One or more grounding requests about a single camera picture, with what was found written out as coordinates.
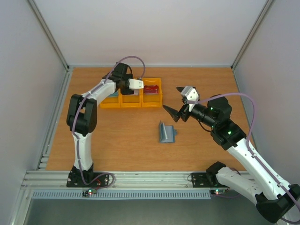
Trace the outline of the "right yellow bin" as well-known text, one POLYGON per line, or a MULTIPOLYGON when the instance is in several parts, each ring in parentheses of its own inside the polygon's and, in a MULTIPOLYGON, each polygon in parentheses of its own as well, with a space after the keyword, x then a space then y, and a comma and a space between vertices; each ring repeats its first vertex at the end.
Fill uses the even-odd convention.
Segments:
POLYGON ((142 79, 144 86, 145 85, 158 85, 159 94, 158 95, 145 95, 143 89, 141 91, 141 105, 143 108, 146 107, 162 107, 163 102, 163 92, 162 92, 162 82, 161 78, 149 78, 145 77, 142 79))

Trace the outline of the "aluminium front rail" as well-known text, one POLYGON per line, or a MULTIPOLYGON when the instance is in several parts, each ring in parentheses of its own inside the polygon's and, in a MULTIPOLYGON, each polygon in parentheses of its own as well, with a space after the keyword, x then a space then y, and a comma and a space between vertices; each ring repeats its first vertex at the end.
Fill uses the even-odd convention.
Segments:
MULTIPOLYGON (((111 190, 190 190, 191 171, 112 171, 111 190)), ((21 187, 32 189, 66 189, 68 171, 27 171, 21 187)))

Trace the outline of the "circuit board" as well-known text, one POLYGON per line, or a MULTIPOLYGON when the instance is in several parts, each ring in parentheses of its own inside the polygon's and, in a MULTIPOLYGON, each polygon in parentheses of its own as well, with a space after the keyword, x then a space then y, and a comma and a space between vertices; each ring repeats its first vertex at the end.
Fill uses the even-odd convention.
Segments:
POLYGON ((228 189, 213 189, 210 191, 212 195, 225 195, 228 189))
POLYGON ((93 196, 97 193, 97 189, 88 189, 88 190, 84 190, 82 191, 82 197, 90 197, 93 196))

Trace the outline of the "teal cards stack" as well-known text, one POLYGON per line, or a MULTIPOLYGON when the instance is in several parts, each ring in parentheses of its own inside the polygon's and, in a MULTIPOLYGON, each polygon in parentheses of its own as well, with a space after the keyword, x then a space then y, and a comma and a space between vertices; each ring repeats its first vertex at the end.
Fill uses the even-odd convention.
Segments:
POLYGON ((119 93, 118 92, 115 92, 113 94, 110 94, 108 97, 109 98, 117 98, 119 96, 119 93))

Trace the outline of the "yellow bin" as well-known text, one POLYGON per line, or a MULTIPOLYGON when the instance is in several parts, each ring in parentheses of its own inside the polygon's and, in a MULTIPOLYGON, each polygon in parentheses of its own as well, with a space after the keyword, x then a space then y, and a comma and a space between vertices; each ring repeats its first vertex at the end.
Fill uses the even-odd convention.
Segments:
POLYGON ((163 102, 163 92, 162 92, 162 82, 161 78, 149 78, 145 77, 142 79, 144 86, 145 85, 158 85, 159 94, 158 95, 145 95, 143 89, 141 91, 141 105, 143 108, 146 107, 162 107, 163 102))
POLYGON ((141 107, 141 91, 142 89, 132 89, 133 95, 121 94, 121 107, 122 108, 139 108, 141 107))
POLYGON ((112 80, 107 80, 100 88, 100 107, 105 109, 113 109, 121 107, 120 90, 116 89, 116 83, 112 80), (108 97, 115 92, 119 93, 118 97, 108 97))

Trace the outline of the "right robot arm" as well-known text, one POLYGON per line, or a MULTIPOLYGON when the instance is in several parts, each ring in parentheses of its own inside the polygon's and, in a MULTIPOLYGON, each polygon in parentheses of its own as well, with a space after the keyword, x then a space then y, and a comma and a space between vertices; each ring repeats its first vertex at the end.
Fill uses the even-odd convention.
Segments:
POLYGON ((225 164, 216 162, 206 171, 208 183, 213 186, 227 186, 244 196, 270 223, 275 224, 282 220, 291 225, 298 225, 298 220, 290 221, 285 215, 293 207, 300 206, 300 186, 290 184, 282 178, 252 145, 251 134, 246 134, 231 120, 232 107, 227 96, 243 96, 251 102, 253 99, 244 93, 236 92, 200 100, 193 86, 177 87, 177 90, 182 96, 183 106, 179 110, 163 106, 172 119, 177 122, 194 118, 200 126, 210 127, 208 132, 213 141, 237 159, 253 178, 249 180, 225 164))

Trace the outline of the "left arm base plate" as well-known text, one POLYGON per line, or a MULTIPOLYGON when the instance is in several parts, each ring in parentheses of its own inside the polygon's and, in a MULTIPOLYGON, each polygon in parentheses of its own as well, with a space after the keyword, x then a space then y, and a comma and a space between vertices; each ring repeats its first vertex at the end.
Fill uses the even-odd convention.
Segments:
POLYGON ((68 188, 97 188, 106 187, 111 181, 110 175, 94 172, 93 169, 83 170, 83 179, 80 170, 72 168, 68 174, 66 186, 68 188))

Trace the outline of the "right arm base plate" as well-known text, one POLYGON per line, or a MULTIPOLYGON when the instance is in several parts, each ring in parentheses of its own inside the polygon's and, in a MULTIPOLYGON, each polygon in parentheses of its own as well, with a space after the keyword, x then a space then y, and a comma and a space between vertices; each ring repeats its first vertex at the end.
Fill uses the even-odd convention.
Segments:
POLYGON ((215 175, 207 175, 206 172, 193 172, 190 174, 193 188, 228 188, 217 181, 215 175))

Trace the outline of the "left circuit board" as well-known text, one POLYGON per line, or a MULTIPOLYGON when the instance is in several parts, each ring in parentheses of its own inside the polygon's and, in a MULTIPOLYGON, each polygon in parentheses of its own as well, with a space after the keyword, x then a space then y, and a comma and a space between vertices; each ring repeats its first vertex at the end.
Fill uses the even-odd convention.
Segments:
POLYGON ((88 189, 88 190, 84 190, 82 191, 82 197, 90 197, 93 196, 97 193, 97 189, 88 189))

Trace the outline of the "teal card holder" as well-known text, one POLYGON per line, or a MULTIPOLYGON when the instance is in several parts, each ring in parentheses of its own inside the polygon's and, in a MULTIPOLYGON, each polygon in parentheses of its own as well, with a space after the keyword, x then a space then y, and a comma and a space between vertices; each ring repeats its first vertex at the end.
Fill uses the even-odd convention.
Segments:
POLYGON ((159 123, 159 142, 160 143, 175 143, 175 137, 178 131, 173 125, 166 125, 164 122, 159 123))

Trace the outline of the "middle yellow bin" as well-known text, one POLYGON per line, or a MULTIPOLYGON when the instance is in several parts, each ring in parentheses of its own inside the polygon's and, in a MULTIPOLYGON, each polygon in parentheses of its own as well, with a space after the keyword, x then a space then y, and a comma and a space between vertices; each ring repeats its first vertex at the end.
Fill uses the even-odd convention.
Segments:
POLYGON ((141 91, 142 89, 132 89, 133 95, 121 94, 121 107, 122 108, 139 108, 141 107, 141 91))

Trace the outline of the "left yellow bin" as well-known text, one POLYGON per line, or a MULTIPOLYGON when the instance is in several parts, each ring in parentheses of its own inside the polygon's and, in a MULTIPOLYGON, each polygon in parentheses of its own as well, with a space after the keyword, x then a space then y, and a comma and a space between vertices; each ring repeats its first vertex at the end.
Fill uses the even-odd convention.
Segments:
POLYGON ((100 88, 100 107, 105 109, 113 109, 121 107, 120 90, 116 89, 116 83, 112 80, 107 80, 100 88), (115 92, 119 93, 118 97, 108 97, 115 92))

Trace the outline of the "right circuit board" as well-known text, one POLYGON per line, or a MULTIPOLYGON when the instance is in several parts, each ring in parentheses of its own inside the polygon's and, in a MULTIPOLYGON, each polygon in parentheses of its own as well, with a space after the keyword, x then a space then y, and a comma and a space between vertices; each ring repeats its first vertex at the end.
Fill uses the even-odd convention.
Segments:
POLYGON ((225 195, 228 189, 213 189, 210 191, 212 195, 225 195))

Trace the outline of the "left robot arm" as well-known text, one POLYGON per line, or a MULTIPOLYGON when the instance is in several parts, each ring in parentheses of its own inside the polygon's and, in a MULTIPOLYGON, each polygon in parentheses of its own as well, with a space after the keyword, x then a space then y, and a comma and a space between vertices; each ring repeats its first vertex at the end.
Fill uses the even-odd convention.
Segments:
POLYGON ((73 94, 67 112, 67 125, 75 142, 74 169, 79 172, 78 182, 88 187, 94 182, 91 156, 91 137, 97 126, 98 106, 111 94, 121 91, 131 95, 143 88, 143 81, 135 79, 129 65, 117 62, 112 70, 91 90, 73 94))

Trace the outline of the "red cards stack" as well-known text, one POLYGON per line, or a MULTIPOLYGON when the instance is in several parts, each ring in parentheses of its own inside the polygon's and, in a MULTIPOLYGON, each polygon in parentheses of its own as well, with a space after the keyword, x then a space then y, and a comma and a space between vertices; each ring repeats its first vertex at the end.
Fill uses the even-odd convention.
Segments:
POLYGON ((158 95, 159 86, 158 85, 145 85, 143 88, 143 93, 145 95, 158 95))

